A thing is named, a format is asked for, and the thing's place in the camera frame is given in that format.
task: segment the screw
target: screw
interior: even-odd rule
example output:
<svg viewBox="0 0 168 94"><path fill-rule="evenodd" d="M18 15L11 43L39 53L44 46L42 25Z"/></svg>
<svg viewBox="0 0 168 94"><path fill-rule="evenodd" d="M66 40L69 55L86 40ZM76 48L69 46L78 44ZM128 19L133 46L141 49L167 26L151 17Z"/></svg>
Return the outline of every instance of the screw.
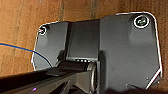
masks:
<svg viewBox="0 0 168 94"><path fill-rule="evenodd" d="M42 28L39 29L39 33L40 33L41 35L45 35L45 31L46 31L46 28L45 28L45 27L42 27Z"/></svg>
<svg viewBox="0 0 168 94"><path fill-rule="evenodd" d="M145 28L147 27L148 24L149 24L149 19L144 15L140 15L136 17L134 20L134 25L138 28Z"/></svg>

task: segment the wooden floor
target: wooden floor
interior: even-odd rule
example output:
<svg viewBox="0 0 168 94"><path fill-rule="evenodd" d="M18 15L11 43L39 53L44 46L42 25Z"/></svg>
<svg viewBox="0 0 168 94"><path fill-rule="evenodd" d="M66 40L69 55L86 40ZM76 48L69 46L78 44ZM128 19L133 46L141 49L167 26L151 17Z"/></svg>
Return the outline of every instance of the wooden floor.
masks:
<svg viewBox="0 0 168 94"><path fill-rule="evenodd" d="M152 13L158 24L163 78L152 88L168 90L168 0L0 0L0 42L33 50L40 25L99 19L123 12ZM0 76L31 72L31 54L0 46Z"/></svg>

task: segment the gray metal plate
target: gray metal plate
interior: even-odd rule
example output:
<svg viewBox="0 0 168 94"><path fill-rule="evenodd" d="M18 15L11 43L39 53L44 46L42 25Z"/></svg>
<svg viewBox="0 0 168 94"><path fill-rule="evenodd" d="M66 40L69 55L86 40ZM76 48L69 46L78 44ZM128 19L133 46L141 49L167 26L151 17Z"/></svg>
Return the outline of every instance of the gray metal plate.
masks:
<svg viewBox="0 0 168 94"><path fill-rule="evenodd" d="M139 15L149 18L146 28L134 26ZM100 91L122 92L127 84L147 87L161 68L156 32L154 18L147 13L111 15L100 20Z"/></svg>
<svg viewBox="0 0 168 94"><path fill-rule="evenodd" d="M134 26L134 19L139 15L149 18L147 27ZM68 22L49 24L50 30L43 36L37 36L35 51L54 66L64 49L67 60L97 60L100 49L97 62L99 94L107 89L125 91L128 84L147 89L159 80L161 75L158 75L162 73L161 58L156 21L151 14L140 12L106 16L96 22L99 26L93 28L95 36L93 26L89 23L75 22L71 33L68 31ZM33 55L32 61L37 66L36 70L49 68L47 62L37 55Z"/></svg>
<svg viewBox="0 0 168 94"><path fill-rule="evenodd" d="M57 57L65 48L66 34L68 23L58 22L49 24L50 29L47 29L45 35L38 34L35 45L35 51L46 57L52 66L55 66L58 61ZM35 70L49 68L48 63L38 55L34 54L32 61Z"/></svg>

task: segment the cable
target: cable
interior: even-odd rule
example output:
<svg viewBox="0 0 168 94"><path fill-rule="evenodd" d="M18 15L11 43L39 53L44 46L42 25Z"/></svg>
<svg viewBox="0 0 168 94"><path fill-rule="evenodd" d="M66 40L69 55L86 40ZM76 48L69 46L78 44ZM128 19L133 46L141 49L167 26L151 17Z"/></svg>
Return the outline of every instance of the cable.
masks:
<svg viewBox="0 0 168 94"><path fill-rule="evenodd" d="M18 47L18 46L14 46L14 45L10 45L10 44L5 44L5 43L0 43L0 45L4 45L4 46L8 46L8 47L13 47L13 48L17 48L17 49L21 49L21 50L26 50L26 51L29 51L29 52L33 52L33 53L39 55L39 56L40 56L41 58L43 58L45 61L47 61L47 63L49 64L49 66L52 67L51 64L50 64L50 62L47 60L47 58L45 58L44 56L42 56L41 54L39 54L39 53L36 52L36 51L29 50L29 49L22 48L22 47Z"/></svg>

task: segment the wooden surface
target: wooden surface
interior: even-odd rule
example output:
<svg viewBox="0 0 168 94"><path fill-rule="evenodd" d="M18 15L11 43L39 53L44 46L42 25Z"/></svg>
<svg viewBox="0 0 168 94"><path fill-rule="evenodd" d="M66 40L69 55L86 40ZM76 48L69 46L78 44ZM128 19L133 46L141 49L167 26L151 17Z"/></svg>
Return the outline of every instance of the wooden surface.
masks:
<svg viewBox="0 0 168 94"><path fill-rule="evenodd" d="M99 19L123 12L152 13L158 24L163 78L168 90L168 0L0 0L0 42L33 50L40 25ZM0 76L31 72L31 52L0 46Z"/></svg>

